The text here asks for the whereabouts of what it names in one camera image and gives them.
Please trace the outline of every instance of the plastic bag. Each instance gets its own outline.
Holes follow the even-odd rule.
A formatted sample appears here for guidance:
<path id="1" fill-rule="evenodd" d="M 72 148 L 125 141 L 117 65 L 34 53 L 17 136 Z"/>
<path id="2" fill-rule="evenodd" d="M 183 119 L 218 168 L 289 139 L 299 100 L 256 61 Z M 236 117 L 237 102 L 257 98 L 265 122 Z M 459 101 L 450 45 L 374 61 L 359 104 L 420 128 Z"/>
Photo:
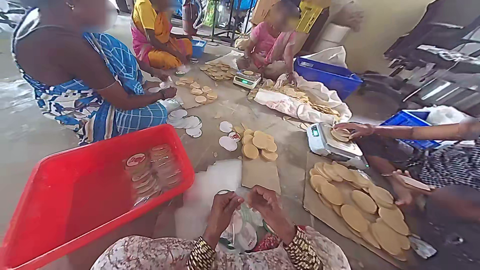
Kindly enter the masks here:
<path id="1" fill-rule="evenodd" d="M 305 55 L 302 56 L 302 58 L 347 68 L 347 64 L 345 63 L 346 56 L 347 52 L 345 51 L 345 48 L 343 46 L 339 46 L 324 49 L 314 54 Z"/>
<path id="2" fill-rule="evenodd" d="M 432 125 L 456 124 L 460 123 L 466 117 L 461 111 L 445 105 L 425 107 L 420 110 L 430 112 L 426 121 Z"/>
<path id="3" fill-rule="evenodd" d="M 271 109 L 311 123 L 325 122 L 335 124 L 347 122 L 352 117 L 352 112 L 347 104 L 340 100 L 336 91 L 329 90 L 320 82 L 309 82 L 303 79 L 303 77 L 298 76 L 296 72 L 294 76 L 297 81 L 297 87 L 300 88 L 300 90 L 305 92 L 316 104 L 325 105 L 338 111 L 340 113 L 340 119 L 336 119 L 336 117 L 331 114 L 321 113 L 313 109 L 309 104 L 302 103 L 295 98 L 261 88 L 254 100 Z M 286 74 L 281 75 L 275 87 L 283 85 L 283 81 L 286 80 L 286 78 Z"/>

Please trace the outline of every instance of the hand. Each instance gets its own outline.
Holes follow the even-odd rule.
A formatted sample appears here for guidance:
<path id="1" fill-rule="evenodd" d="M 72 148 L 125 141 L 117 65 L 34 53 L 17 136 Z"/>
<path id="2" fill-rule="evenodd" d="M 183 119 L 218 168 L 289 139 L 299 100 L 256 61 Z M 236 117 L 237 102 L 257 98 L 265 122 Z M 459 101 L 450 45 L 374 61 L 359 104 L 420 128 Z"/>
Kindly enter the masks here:
<path id="1" fill-rule="evenodd" d="M 233 211 L 239 208 L 244 199 L 235 192 L 217 194 L 213 198 L 212 210 L 208 216 L 207 228 L 202 238 L 215 249 L 220 235 L 230 225 Z"/>
<path id="2" fill-rule="evenodd" d="M 150 74 L 152 77 L 157 77 L 163 82 L 168 81 L 168 73 L 161 69 L 152 68 L 152 73 Z"/>
<path id="3" fill-rule="evenodd" d="M 370 124 L 357 124 L 357 123 L 340 123 L 333 127 L 334 129 L 353 129 L 354 133 L 350 138 L 361 138 L 363 136 L 372 135 L 374 127 Z"/>
<path id="4" fill-rule="evenodd" d="M 286 245 L 292 242 L 296 233 L 295 226 L 284 215 L 275 191 L 255 185 L 249 193 L 248 205 L 260 212 L 265 222 Z"/>
<path id="5" fill-rule="evenodd" d="M 402 171 L 402 170 L 396 170 L 396 171 L 393 171 L 392 172 L 392 177 L 404 188 L 408 189 L 408 190 L 411 190 L 411 191 L 414 191 L 414 192 L 418 192 L 418 193 L 421 193 L 421 194 L 426 194 L 426 195 L 430 195 L 434 190 L 435 188 L 433 186 L 430 186 L 430 191 L 428 190 L 425 190 L 425 189 L 421 189 L 421 188 L 417 188 L 415 186 L 412 186 L 410 184 L 407 184 L 405 182 L 405 180 L 400 177 L 400 175 L 403 175 L 403 176 L 406 176 L 406 177 L 409 177 L 413 180 L 416 180 L 414 179 L 411 175 L 410 175 L 410 172 L 409 171 Z"/>
<path id="6" fill-rule="evenodd" d="M 163 94 L 163 99 L 173 98 L 177 94 L 177 89 L 175 87 L 169 87 L 160 90 L 160 92 Z"/>
<path id="7" fill-rule="evenodd" d="M 295 80 L 295 76 L 293 75 L 293 72 L 289 72 L 287 74 L 287 81 L 289 84 L 294 86 L 297 84 L 297 81 Z"/>
<path id="8" fill-rule="evenodd" d="M 177 53 L 177 55 L 175 57 L 177 57 L 183 65 L 190 64 L 189 59 L 185 55 Z"/>

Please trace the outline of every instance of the machine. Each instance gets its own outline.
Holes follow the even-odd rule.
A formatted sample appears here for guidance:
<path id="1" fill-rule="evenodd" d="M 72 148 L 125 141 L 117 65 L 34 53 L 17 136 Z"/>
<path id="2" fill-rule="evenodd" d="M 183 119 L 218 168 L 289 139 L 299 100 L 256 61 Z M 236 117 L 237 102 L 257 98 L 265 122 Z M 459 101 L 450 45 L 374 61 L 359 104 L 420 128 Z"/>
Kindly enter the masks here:
<path id="1" fill-rule="evenodd" d="M 332 126 L 325 123 L 315 123 L 307 129 L 310 150 L 320 156 L 338 161 L 347 166 L 364 170 L 368 164 L 359 146 L 354 142 L 339 142 L 335 140 L 330 130 Z"/>

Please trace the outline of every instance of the cardboard sheet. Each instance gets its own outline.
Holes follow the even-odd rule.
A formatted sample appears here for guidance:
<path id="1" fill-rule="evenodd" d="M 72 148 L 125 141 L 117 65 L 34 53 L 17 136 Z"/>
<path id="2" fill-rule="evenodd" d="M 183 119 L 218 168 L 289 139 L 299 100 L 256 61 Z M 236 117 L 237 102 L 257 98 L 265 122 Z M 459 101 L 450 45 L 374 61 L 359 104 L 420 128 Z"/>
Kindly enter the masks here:
<path id="1" fill-rule="evenodd" d="M 378 249 L 371 244 L 367 243 L 365 240 L 362 238 L 354 235 L 346 226 L 347 224 L 341 218 L 338 216 L 332 209 L 327 207 L 322 203 L 320 198 L 318 197 L 317 192 L 312 188 L 310 185 L 310 174 L 309 171 L 311 168 L 313 168 L 314 164 L 317 162 L 331 162 L 331 160 L 318 156 L 316 154 L 313 154 L 309 152 L 307 154 L 307 167 L 305 168 L 306 171 L 306 176 L 305 176 L 305 195 L 303 198 L 303 207 L 309 211 L 312 215 L 323 221 L 325 224 L 330 226 L 332 229 L 337 231 L 339 234 L 343 235 L 346 238 L 349 238 L 356 242 L 357 244 L 360 244 L 366 248 L 368 248 L 370 251 L 374 252 L 378 256 L 382 257 L 386 261 L 390 262 L 391 264 L 395 265 L 396 267 L 399 267 L 401 269 L 407 269 L 408 266 L 411 266 L 411 264 L 414 264 L 415 258 L 413 255 L 413 250 L 404 250 L 404 253 L 407 256 L 407 262 L 402 262 L 394 257 L 392 257 L 389 253 L 387 253 L 384 250 Z M 352 201 L 350 197 L 350 193 L 354 190 L 354 188 L 346 183 L 346 181 L 342 183 L 335 183 L 334 184 L 342 193 L 345 204 L 350 204 L 354 205 L 354 202 Z M 370 222 L 375 222 L 375 215 L 362 212 L 362 215 Z"/>
<path id="2" fill-rule="evenodd" d="M 214 102 L 215 100 L 210 100 L 207 99 L 207 102 L 200 104 L 195 101 L 195 98 L 197 97 L 196 95 L 190 93 L 190 85 L 184 85 L 184 86 L 175 86 L 177 88 L 177 97 L 180 97 L 181 100 L 183 101 L 182 107 L 184 109 L 190 109 L 193 107 L 198 107 L 200 105 L 205 105 L 205 104 L 210 104 Z"/>
<path id="3" fill-rule="evenodd" d="M 243 157 L 241 185 L 252 188 L 256 184 L 281 194 L 276 162 L 267 162 L 262 157 L 257 157 L 254 160 Z"/>

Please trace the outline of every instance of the metal table leg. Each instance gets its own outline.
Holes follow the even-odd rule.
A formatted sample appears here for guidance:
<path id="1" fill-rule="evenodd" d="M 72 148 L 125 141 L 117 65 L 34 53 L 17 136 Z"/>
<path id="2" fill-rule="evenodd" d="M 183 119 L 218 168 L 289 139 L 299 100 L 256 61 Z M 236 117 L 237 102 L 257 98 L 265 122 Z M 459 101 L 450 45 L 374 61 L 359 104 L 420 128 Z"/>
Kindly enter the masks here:
<path id="1" fill-rule="evenodd" d="M 212 23 L 212 41 L 213 37 L 215 36 L 215 24 L 216 24 L 216 9 L 218 7 L 218 1 L 213 0 L 213 23 Z"/>
<path id="2" fill-rule="evenodd" d="M 233 47 L 233 43 L 235 42 L 235 32 L 237 31 L 237 24 L 239 23 L 240 4 L 241 4 L 241 0 L 239 0 L 239 3 L 237 5 L 237 14 L 235 15 L 235 23 L 233 24 L 232 39 L 230 40 L 230 47 Z"/>

